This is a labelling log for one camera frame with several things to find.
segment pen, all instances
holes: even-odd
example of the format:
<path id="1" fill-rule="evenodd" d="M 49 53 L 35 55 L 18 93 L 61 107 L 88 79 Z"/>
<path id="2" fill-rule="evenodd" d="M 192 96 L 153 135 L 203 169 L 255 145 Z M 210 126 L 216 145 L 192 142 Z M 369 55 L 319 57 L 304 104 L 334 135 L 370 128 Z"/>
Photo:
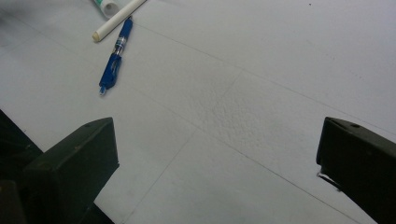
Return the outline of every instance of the pen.
<path id="1" fill-rule="evenodd" d="M 105 68 L 105 72 L 100 79 L 99 93 L 104 95 L 106 90 L 112 88 L 117 81 L 117 75 L 119 72 L 119 68 L 121 65 L 121 54 L 125 47 L 126 41 L 128 40 L 129 33 L 131 33 L 133 26 L 132 16 L 128 17 L 125 20 L 125 23 L 122 26 L 119 38 L 114 46 L 113 52 L 108 59 L 107 66 Z"/>

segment white table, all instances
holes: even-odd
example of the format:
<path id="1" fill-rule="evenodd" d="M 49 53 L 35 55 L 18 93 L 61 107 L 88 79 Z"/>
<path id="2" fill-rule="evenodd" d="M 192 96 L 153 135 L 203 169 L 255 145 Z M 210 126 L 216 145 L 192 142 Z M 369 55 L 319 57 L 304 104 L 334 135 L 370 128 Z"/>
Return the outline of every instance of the white table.
<path id="1" fill-rule="evenodd" d="M 394 1 L 148 0 L 99 97 L 104 20 L 91 0 L 0 0 L 0 108 L 43 150 L 113 117 L 96 203 L 116 223 L 374 223 L 315 157 L 326 116 L 396 141 Z"/>

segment black object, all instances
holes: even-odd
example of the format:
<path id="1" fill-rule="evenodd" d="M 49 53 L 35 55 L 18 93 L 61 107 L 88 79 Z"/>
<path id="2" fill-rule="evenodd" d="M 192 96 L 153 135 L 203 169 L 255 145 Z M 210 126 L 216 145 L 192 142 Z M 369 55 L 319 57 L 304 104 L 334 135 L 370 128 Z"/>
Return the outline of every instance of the black object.
<path id="1" fill-rule="evenodd" d="M 44 154 L 1 110 L 0 131 L 0 209 L 13 211 L 0 212 L 0 223 L 113 224 L 93 204 L 119 167 L 112 118 L 87 123 Z"/>
<path id="2" fill-rule="evenodd" d="M 326 118 L 317 164 L 373 220 L 396 223 L 396 144 L 358 124 Z"/>

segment pen clip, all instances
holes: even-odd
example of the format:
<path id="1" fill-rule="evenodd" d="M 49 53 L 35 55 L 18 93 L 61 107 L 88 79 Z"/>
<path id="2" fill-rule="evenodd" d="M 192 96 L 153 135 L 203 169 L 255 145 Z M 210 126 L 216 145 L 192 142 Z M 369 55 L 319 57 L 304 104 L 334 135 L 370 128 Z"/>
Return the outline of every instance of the pen clip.
<path id="1" fill-rule="evenodd" d="M 102 95 L 105 94 L 106 90 L 112 88 L 116 84 L 120 65 L 121 56 L 117 54 L 111 54 L 110 58 L 108 59 L 105 72 L 103 73 L 99 82 L 99 86 L 101 87 L 100 93 Z"/>

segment blue pen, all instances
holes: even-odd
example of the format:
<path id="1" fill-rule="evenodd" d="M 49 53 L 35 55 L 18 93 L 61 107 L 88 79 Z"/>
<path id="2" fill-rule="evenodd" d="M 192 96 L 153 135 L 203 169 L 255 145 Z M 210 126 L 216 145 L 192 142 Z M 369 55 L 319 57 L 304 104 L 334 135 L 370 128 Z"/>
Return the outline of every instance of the blue pen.
<path id="1" fill-rule="evenodd" d="M 125 20 L 122 26 L 119 38 L 117 39 L 113 52 L 108 59 L 105 72 L 99 82 L 99 93 L 101 95 L 104 95 L 106 90 L 112 88 L 116 84 L 117 74 L 121 65 L 121 54 L 128 40 L 129 33 L 131 33 L 133 24 L 132 16 L 130 16 Z"/>

